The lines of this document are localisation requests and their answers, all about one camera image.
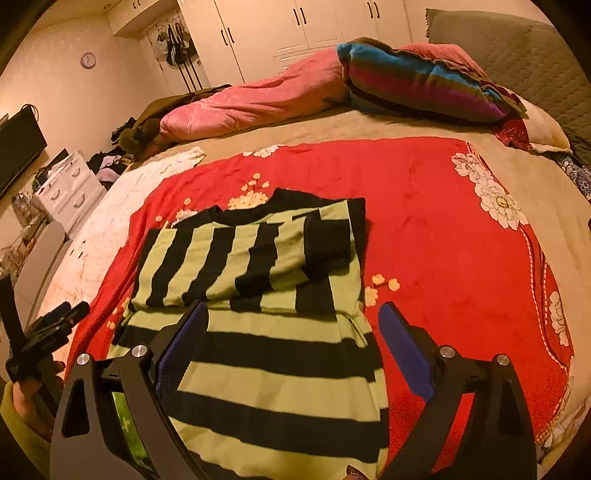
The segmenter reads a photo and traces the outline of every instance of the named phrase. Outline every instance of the silver screw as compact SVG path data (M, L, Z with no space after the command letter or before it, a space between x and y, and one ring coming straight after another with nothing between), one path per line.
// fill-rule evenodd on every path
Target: silver screw
M456 351L452 347L445 345L439 349L439 354L443 358L453 358L456 356Z
M507 365L509 365L511 363L511 360L509 360L509 357L504 354L497 355L496 361L499 365L502 365L503 367L506 367Z
M136 345L131 350L131 355L136 356L137 358L144 356L148 351L148 347L145 345Z
M90 355L88 353L83 353L76 359L76 363L78 365L86 365L90 360Z

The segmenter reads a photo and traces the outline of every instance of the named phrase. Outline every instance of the wall clock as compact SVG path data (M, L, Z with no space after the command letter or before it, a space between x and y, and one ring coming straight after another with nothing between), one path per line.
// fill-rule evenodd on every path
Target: wall clock
M96 65L95 54L92 52L86 52L80 59L80 65L82 65L82 67L84 67L86 70L93 69Z

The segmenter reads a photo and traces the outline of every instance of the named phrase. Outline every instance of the yellow-green sleeve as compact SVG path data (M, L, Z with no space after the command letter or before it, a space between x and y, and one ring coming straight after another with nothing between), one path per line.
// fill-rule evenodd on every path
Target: yellow-green sleeve
M32 431L14 409L11 383L7 383L4 387L0 415L22 451L41 474L49 478L49 442Z

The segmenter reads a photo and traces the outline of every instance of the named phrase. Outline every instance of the quilted headboard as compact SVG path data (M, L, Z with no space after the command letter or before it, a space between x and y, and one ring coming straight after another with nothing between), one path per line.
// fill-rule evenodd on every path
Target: quilted headboard
M427 9L430 43L455 43L499 83L555 118L591 166L591 84L551 25L490 12Z

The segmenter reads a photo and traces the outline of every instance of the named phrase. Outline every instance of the blue gripper pad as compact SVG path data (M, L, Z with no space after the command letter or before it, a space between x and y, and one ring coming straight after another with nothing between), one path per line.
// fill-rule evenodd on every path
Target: blue gripper pad
M428 402L435 393L431 365L406 330L404 319L401 319L399 312L386 303L379 310L378 320L379 331L411 392Z
M185 324L158 362L154 390L160 401L180 385L191 360L195 358L195 352L203 343L208 324L207 306L204 302L200 302L192 312L189 312Z

